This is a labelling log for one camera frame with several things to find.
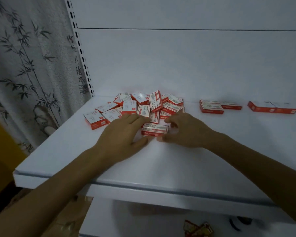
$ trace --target red and white box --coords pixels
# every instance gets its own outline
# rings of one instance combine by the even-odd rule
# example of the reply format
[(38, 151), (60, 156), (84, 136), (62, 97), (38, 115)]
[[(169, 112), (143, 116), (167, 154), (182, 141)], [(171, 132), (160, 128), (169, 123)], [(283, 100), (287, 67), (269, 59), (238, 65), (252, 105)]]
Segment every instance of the red and white box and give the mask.
[(211, 105), (220, 105), (220, 101), (217, 100), (199, 100), (200, 104), (211, 104)]
[(160, 119), (165, 120), (165, 119), (168, 119), (170, 116), (171, 116), (171, 114), (169, 114), (169, 113), (167, 113), (165, 111), (160, 112)]
[(138, 105), (149, 105), (149, 95), (141, 92), (131, 94), (132, 100), (137, 101)]
[(118, 104), (117, 103), (114, 103), (114, 102), (107, 102), (105, 105), (101, 105), (97, 108), (95, 108), (96, 110), (98, 110), (100, 113), (102, 112), (105, 112), (105, 111), (109, 111), (111, 109), (114, 109), (118, 107)]
[(180, 107), (178, 105), (171, 104), (170, 102), (164, 103), (163, 108), (162, 108), (163, 111), (165, 111), (171, 115), (178, 113), (181, 109), (182, 109), (182, 107)]
[(221, 101), (220, 105), (223, 109), (230, 109), (230, 110), (241, 110), (242, 106), (236, 102), (224, 102)]
[(123, 106), (119, 106), (115, 108), (114, 110), (118, 111), (122, 115)]
[(124, 114), (136, 114), (137, 102), (135, 100), (125, 100), (123, 103), (122, 115)]
[(152, 123), (144, 124), (141, 130), (142, 135), (159, 136), (159, 135), (164, 135), (166, 133), (168, 133), (167, 125), (159, 125), (159, 124), (152, 124)]
[(276, 106), (269, 101), (249, 101), (248, 107), (256, 112), (275, 112)]
[(113, 102), (116, 103), (116, 104), (118, 104), (118, 106), (122, 106), (123, 105), (119, 95), (117, 95), (115, 97), (115, 99), (114, 99)]
[(84, 114), (86, 122), (91, 126), (91, 129), (97, 129), (107, 124), (104, 116), (97, 110)]
[(150, 123), (154, 123), (154, 124), (158, 124), (159, 123), (159, 112), (160, 111), (157, 111), (157, 112), (150, 112), (150, 119), (151, 119), (151, 122)]
[(160, 91), (155, 91), (149, 95), (150, 111), (156, 112), (162, 109), (163, 103)]
[(294, 107), (291, 103), (288, 102), (272, 102), (274, 106), (276, 106), (275, 113), (283, 113), (283, 114), (295, 114), (296, 107)]
[(171, 94), (164, 94), (163, 96), (166, 96), (169, 98), (168, 102), (174, 105), (182, 106), (183, 105), (183, 99), (182, 98), (177, 98), (174, 95)]
[(211, 113), (211, 114), (224, 114), (224, 109), (221, 105), (216, 104), (201, 104), (199, 106), (201, 112), (203, 113)]
[(150, 115), (150, 105), (139, 105), (137, 110), (137, 115), (149, 117)]
[(103, 112), (102, 115), (106, 118), (108, 123), (111, 123), (115, 119), (122, 118), (121, 113), (119, 113), (116, 109)]
[(167, 101), (169, 101), (169, 97), (167, 96), (161, 96), (162, 99), (162, 103), (166, 103)]
[(130, 94), (128, 92), (125, 92), (125, 93), (119, 93), (118, 94), (120, 100), (121, 100), (121, 103), (123, 103), (125, 100), (132, 100)]

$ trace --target hand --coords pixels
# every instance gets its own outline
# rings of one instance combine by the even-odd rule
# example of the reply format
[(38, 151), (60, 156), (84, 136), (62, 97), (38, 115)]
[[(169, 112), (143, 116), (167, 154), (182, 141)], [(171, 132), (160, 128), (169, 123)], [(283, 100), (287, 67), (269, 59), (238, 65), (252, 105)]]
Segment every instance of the hand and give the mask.
[(177, 134), (165, 134), (157, 137), (158, 141), (176, 143), (185, 147), (203, 147), (209, 149), (221, 138), (221, 134), (212, 130), (204, 122), (188, 113), (177, 113), (164, 120), (171, 127), (178, 127)]
[(105, 128), (92, 149), (101, 154), (111, 165), (125, 160), (140, 151), (153, 139), (152, 136), (145, 136), (137, 142), (133, 142), (137, 131), (143, 124), (150, 121), (151, 119), (148, 117), (125, 114)]

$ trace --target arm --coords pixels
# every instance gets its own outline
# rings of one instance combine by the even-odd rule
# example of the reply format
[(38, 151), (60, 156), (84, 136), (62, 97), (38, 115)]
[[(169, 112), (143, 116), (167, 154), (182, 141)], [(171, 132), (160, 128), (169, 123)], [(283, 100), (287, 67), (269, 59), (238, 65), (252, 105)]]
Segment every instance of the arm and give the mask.
[(133, 143), (138, 129), (149, 122), (125, 115), (108, 125), (94, 147), (0, 214), (0, 237), (38, 237), (69, 200), (91, 179), (145, 147), (151, 137)]
[(218, 133), (187, 113), (166, 119), (177, 134), (166, 134), (158, 141), (212, 151), (250, 179), (296, 221), (296, 171)]

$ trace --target white curtain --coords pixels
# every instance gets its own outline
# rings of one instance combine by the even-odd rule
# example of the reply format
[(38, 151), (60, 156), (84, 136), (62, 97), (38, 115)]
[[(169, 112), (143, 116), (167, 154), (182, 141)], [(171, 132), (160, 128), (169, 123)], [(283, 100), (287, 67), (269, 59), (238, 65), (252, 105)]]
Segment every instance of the white curtain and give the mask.
[(27, 153), (90, 98), (64, 0), (0, 0), (0, 122)]

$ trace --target yellow wall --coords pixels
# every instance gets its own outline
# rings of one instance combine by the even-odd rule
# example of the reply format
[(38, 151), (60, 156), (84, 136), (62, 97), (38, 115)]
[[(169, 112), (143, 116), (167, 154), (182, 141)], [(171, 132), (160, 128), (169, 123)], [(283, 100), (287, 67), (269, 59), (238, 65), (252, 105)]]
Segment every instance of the yellow wall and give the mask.
[(0, 191), (13, 180), (12, 172), (25, 158), (26, 155), (0, 125)]

